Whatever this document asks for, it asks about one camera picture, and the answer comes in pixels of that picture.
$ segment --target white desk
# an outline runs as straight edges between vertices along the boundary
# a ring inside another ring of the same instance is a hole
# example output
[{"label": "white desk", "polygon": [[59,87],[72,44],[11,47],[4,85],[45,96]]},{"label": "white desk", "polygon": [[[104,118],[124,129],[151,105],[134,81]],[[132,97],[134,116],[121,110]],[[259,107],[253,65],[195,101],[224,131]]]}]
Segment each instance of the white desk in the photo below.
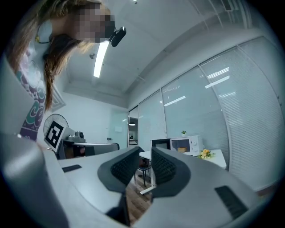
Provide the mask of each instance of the white desk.
[{"label": "white desk", "polygon": [[[226,161],[221,150],[211,150],[211,153],[215,153],[214,157],[204,159],[205,161],[213,162],[214,164],[222,167],[223,169],[227,168]],[[185,152],[184,155],[192,155],[191,152]]]},{"label": "white desk", "polygon": [[[212,158],[209,158],[209,159],[204,159],[206,161],[209,161],[209,162],[212,162],[220,167],[222,167],[223,169],[226,169],[227,168],[227,165],[226,165],[226,161],[224,160],[224,156],[223,156],[223,153],[221,150],[211,150],[211,153],[215,153],[215,156],[212,157]],[[184,155],[192,155],[191,152],[185,152],[185,153],[182,153]],[[139,156],[142,157],[142,158],[146,158],[148,160],[151,161],[151,151],[145,151],[145,152],[141,152],[139,153]],[[156,187],[156,183],[155,183],[155,173],[152,169],[152,166],[151,166],[151,187],[143,190],[140,192],[140,194],[144,195],[146,193],[148,193],[149,191],[151,191],[152,189],[154,189]]]}]

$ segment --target white microwave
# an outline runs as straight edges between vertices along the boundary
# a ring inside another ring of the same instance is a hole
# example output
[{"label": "white microwave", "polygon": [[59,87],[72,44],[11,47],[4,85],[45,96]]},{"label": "white microwave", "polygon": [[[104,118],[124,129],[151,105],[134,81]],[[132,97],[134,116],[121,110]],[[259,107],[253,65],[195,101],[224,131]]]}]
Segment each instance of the white microwave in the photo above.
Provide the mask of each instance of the white microwave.
[{"label": "white microwave", "polygon": [[172,151],[178,151],[179,147],[184,147],[186,152],[191,152],[193,156],[197,156],[204,149],[201,135],[151,140],[151,147],[160,147]]},{"label": "white microwave", "polygon": [[186,147],[186,152],[191,152],[193,156],[197,156],[204,149],[201,135],[171,138],[170,150],[178,151],[179,147]]}]

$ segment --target desk fan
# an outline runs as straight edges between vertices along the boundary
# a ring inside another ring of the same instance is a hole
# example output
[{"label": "desk fan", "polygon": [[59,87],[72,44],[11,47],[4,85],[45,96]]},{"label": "desk fan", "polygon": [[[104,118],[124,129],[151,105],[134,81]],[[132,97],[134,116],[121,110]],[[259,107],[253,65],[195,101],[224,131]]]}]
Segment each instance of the desk fan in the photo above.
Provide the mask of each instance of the desk fan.
[{"label": "desk fan", "polygon": [[44,124],[44,135],[45,135],[45,137],[46,137],[46,134],[49,130],[49,127],[53,121],[60,123],[62,126],[68,126],[66,119],[62,115],[52,114],[49,117],[47,117],[47,119],[45,120],[45,124]]}]

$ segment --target ceiling light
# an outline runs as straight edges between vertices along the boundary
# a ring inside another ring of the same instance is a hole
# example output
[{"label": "ceiling light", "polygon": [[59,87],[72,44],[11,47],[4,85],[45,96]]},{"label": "ceiling light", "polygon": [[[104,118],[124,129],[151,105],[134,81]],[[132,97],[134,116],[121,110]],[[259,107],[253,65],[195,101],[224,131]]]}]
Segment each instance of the ceiling light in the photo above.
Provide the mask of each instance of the ceiling light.
[{"label": "ceiling light", "polygon": [[181,100],[182,100],[182,99],[184,99],[184,98],[186,98],[186,97],[185,97],[185,96],[180,97],[180,98],[178,98],[178,99],[176,99],[176,100],[174,100],[174,101],[171,101],[171,102],[169,102],[169,103],[165,104],[164,106],[171,105],[171,104],[173,104],[173,103],[175,103],[175,102],[181,101]]},{"label": "ceiling light", "polygon": [[223,74],[223,73],[225,73],[225,72],[227,72],[227,71],[229,71],[229,67],[227,67],[227,68],[225,68],[225,69],[223,69],[223,70],[220,70],[220,71],[218,71],[218,72],[215,72],[215,73],[210,74],[210,75],[208,76],[208,78],[217,77],[218,75]]},{"label": "ceiling light", "polygon": [[109,45],[109,41],[102,42],[99,46],[98,53],[96,56],[96,62],[94,66],[94,77],[100,77],[101,67],[104,60],[104,56],[106,54],[107,48]]},{"label": "ceiling light", "polygon": [[209,85],[205,86],[205,88],[206,88],[206,89],[207,89],[207,88],[210,88],[210,87],[212,87],[212,86],[214,86],[214,85],[217,85],[217,84],[219,84],[219,83],[221,83],[221,82],[223,82],[223,81],[228,80],[229,78],[230,78],[230,76],[226,76],[226,77],[224,77],[224,78],[222,78],[222,79],[220,79],[220,80],[217,80],[217,81],[215,81],[215,82],[213,82],[213,83],[210,83]]},{"label": "ceiling light", "polygon": [[230,93],[230,94],[223,94],[223,95],[219,95],[220,98],[224,98],[224,97],[227,97],[227,96],[232,96],[232,95],[235,95],[236,93],[233,92],[233,93]]}]

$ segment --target long hair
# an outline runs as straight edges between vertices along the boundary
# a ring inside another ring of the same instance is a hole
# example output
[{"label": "long hair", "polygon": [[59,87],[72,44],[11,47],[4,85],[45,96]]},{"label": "long hair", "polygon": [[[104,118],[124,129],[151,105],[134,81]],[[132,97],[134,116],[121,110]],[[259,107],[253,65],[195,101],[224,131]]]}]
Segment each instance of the long hair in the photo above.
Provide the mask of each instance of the long hair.
[{"label": "long hair", "polygon": [[[34,39],[34,35],[44,21],[51,18],[66,16],[79,10],[86,4],[102,4],[98,0],[42,0],[30,10],[17,26],[7,48],[8,61],[15,72],[20,61]],[[75,40],[65,34],[52,38],[47,55],[44,56],[44,78],[46,83],[45,110],[50,109],[53,98],[53,82],[65,68],[67,61],[76,47],[82,52],[87,51],[93,43]]]}]

